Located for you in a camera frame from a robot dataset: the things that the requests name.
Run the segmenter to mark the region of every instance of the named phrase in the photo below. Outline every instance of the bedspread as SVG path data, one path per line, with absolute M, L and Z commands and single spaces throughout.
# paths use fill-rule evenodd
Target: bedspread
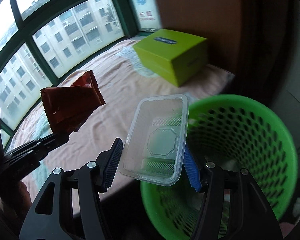
M 125 142 L 135 109 L 146 97 L 184 94 L 192 103 L 200 98 L 220 93 L 233 78 L 227 71 L 213 66 L 202 70 L 177 88 L 146 69 L 138 60 L 132 45 L 138 41 L 125 40 L 93 58 L 79 70 L 69 75 L 59 86 L 70 86 L 85 71 L 92 70 L 106 105 L 99 107 L 69 142 L 50 152 L 41 166 L 23 179 L 32 201 L 41 186 L 56 167 L 65 171 L 78 169 L 95 160 L 102 151 L 109 150 L 116 137 Z M 42 103 L 26 117 L 14 135 L 10 149 L 27 141 L 42 138 L 51 133 Z M 117 170 L 112 186 L 100 199 L 113 194 L 132 181 Z M 73 190 L 74 213 L 79 211 L 76 190 Z

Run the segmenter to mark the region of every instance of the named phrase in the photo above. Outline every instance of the plastic food container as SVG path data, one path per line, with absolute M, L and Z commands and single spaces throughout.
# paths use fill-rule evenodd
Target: plastic food container
M 175 184 L 181 175 L 188 108 L 184 95 L 143 99 L 123 147 L 119 171 L 157 185 Z

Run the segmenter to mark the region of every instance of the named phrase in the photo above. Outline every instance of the green box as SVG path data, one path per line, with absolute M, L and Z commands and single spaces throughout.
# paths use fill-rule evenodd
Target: green box
M 159 30 L 133 46 L 142 64 L 179 87 L 208 61 L 207 39 Z

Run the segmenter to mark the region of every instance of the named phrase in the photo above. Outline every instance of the plastic basket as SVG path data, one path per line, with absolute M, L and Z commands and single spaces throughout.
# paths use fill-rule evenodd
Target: plastic basket
M 198 101 L 189 107 L 187 142 L 193 153 L 210 147 L 249 169 L 277 219 L 282 217 L 297 181 L 297 155 L 289 131 L 269 108 L 238 95 Z M 171 187 L 141 182 L 146 212 L 165 239 L 191 236 L 199 214 L 187 202 L 186 194 L 191 191 L 185 176 Z

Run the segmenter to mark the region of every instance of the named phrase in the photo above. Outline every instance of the window frame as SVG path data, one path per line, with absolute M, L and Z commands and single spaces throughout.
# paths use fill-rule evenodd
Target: window frame
M 43 74 L 46 78 L 48 78 L 52 86 L 57 86 L 60 84 L 69 74 L 73 71 L 77 70 L 91 59 L 96 57 L 97 55 L 107 51 L 109 48 L 114 46 L 120 41 L 125 39 L 134 37 L 136 35 L 147 36 L 151 33 L 139 32 L 137 28 L 137 23 L 135 21 L 135 17 L 133 14 L 133 8 L 130 5 L 129 0 L 112 0 L 114 9 L 117 12 L 118 19 L 122 26 L 122 31 L 124 33 L 124 37 L 112 42 L 111 44 L 103 47 L 102 49 L 96 51 L 89 57 L 82 60 L 68 72 L 66 72 L 63 76 L 58 78 L 53 72 L 48 61 L 41 54 L 40 49 L 34 42 L 33 35 L 39 31 L 43 26 L 49 24 L 54 18 L 60 16 L 71 8 L 86 2 L 88 0 L 50 0 L 41 7 L 39 7 L 36 11 L 30 14 L 26 19 L 22 19 L 20 11 L 18 9 L 17 0 L 10 0 L 11 9 L 13 12 L 13 16 L 15 18 L 16 25 L 18 27 L 18 31 L 10 38 L 10 40 L 5 44 L 5 46 L 0 51 L 0 74 L 5 67 L 5 65 L 11 60 L 14 54 L 20 49 L 23 44 L 26 44 L 31 55 L 34 60 L 40 66 L 43 71 Z M 10 140 L 5 147 L 5 151 L 8 149 L 10 142 L 20 127 L 21 123 L 28 116 L 28 114 L 34 109 L 34 107 L 41 102 L 39 98 L 37 102 L 29 109 L 29 111 L 22 118 L 18 126 L 12 130 L 5 122 L 2 120 L 2 129 L 10 136 Z

